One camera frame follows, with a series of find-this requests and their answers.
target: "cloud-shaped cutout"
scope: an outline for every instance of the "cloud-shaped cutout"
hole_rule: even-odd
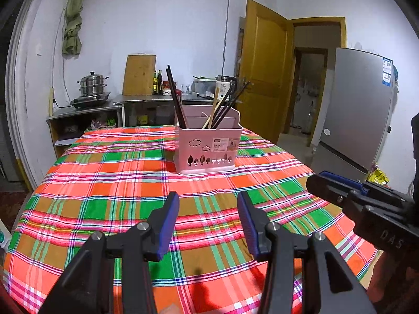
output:
[[[189,145],[192,147],[198,147],[201,145],[201,141],[197,138],[189,142]]]

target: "green and orange plaid fabric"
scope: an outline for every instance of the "green and orange plaid fabric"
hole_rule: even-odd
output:
[[[288,230],[322,230],[361,278],[376,250],[353,223],[309,194],[313,172],[294,156],[244,130],[232,172],[182,176],[173,163],[174,128],[116,128],[89,132],[51,167],[24,210],[6,256],[3,283],[36,313],[89,235],[125,232],[162,206],[170,191],[180,210],[169,251],[150,263],[158,310],[184,313],[255,312],[266,263],[249,254],[237,212],[247,190],[257,207]],[[115,313],[122,312],[121,261],[115,261]],[[302,299],[301,261],[295,261],[294,312]]]

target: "silver refrigerator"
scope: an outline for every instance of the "silver refrigerator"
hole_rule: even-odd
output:
[[[311,169],[365,181],[390,131],[393,62],[337,48],[334,85]]]

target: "pink basket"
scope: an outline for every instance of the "pink basket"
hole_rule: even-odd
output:
[[[181,175],[234,170],[243,127],[240,112],[230,109],[216,129],[202,129],[211,105],[184,105],[188,129],[175,127],[176,171]]]

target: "screw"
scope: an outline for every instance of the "screw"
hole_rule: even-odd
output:
[[[281,227],[281,225],[277,222],[271,222],[268,224],[268,226],[269,226],[269,229],[273,230],[274,232],[279,230]]]
[[[92,239],[99,241],[102,238],[103,234],[101,232],[94,232],[91,234]]]
[[[139,222],[139,224],[137,224],[137,229],[138,230],[147,230],[149,228],[149,224],[147,222]]]
[[[326,236],[322,232],[315,232],[314,238],[318,239],[319,241],[323,241]]]

